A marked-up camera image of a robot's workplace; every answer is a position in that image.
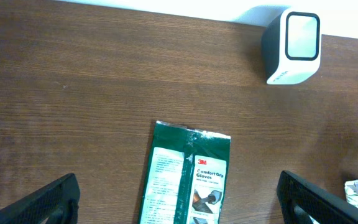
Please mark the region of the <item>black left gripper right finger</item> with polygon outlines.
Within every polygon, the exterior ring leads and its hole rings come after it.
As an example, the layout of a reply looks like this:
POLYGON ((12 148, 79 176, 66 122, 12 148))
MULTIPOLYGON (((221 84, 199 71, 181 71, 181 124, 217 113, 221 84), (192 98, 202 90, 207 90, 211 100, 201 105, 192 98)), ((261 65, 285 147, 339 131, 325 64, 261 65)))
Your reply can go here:
POLYGON ((277 197, 286 224, 358 224, 358 208, 290 171, 281 172, 277 197))

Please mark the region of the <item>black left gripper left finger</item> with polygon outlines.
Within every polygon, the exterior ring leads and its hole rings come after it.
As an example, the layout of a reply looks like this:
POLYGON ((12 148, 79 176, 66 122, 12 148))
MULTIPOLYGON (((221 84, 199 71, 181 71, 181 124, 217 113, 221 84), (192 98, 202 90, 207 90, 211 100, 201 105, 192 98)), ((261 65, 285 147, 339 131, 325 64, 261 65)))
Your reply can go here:
POLYGON ((0 224, 78 222, 80 188, 69 173, 0 210, 0 224))

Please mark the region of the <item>green 3M gloves package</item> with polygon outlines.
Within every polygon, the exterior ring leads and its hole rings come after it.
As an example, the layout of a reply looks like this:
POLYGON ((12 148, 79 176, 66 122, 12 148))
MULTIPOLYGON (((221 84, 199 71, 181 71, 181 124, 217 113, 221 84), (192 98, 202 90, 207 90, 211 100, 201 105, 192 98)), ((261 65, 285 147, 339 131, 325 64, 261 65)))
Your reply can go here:
POLYGON ((139 223, 218 224, 231 137, 157 121, 139 223))

